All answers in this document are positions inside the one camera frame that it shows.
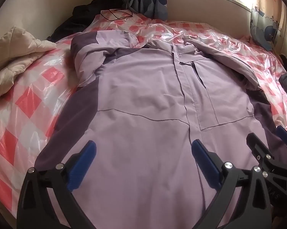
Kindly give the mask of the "black clothing pile by wall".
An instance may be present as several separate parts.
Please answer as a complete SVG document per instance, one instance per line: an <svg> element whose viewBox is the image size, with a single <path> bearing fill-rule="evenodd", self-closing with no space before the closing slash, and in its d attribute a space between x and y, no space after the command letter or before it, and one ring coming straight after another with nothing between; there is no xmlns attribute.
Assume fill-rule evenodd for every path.
<svg viewBox="0 0 287 229"><path fill-rule="evenodd" d="M90 26L102 10L122 9L123 7L123 0L92 0L89 4L76 6L72 11L72 16L56 28L47 40L57 42L69 35L82 32Z"/></svg>

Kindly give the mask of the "blue cartoon right curtain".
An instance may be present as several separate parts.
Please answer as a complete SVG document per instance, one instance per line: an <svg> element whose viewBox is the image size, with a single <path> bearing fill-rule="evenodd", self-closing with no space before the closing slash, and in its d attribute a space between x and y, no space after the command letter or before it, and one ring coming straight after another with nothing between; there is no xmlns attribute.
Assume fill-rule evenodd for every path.
<svg viewBox="0 0 287 229"><path fill-rule="evenodd" d="M254 42L272 50L282 16L282 0L252 0L250 32Z"/></svg>

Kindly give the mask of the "beige quilted blanket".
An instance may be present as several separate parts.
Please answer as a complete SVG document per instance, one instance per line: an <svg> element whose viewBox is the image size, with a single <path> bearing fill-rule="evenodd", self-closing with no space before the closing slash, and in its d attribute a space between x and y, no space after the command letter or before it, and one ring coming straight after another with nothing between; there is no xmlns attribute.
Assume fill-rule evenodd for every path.
<svg viewBox="0 0 287 229"><path fill-rule="evenodd" d="M14 26L6 32L0 39L0 97L34 61L55 49L54 42L39 40L23 28Z"/></svg>

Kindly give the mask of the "pink checkered plastic bed cover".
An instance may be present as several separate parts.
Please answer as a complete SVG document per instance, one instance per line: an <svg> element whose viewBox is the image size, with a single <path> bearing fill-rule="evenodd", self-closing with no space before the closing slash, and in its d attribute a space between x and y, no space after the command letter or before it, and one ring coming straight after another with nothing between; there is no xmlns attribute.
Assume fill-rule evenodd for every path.
<svg viewBox="0 0 287 229"><path fill-rule="evenodd" d="M124 30L136 35L139 47L152 39L180 44L185 36L193 36L235 56L253 69L271 104L275 124L287 130L287 94L279 83L285 69L274 53L249 37L237 40L206 23L164 22L141 14L118 16L114 20L112 12L103 11L87 30ZM68 36L58 41L55 50L32 63L0 98L0 202L13 216L25 173L47 144L59 113L77 88L69 57L71 40Z"/></svg>

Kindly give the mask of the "lilac and purple jacket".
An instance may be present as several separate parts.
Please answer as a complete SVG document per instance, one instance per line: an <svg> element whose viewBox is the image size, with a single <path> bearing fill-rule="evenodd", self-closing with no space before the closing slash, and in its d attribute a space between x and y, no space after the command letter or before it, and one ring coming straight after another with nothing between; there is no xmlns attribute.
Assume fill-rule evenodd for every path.
<svg viewBox="0 0 287 229"><path fill-rule="evenodd" d="M257 164L255 133L287 164L269 101L244 62L191 38L137 47L125 31L71 42L79 86L35 167L66 162L88 141L97 154L74 197L97 228L192 228L215 191L191 153L199 139L240 169Z"/></svg>

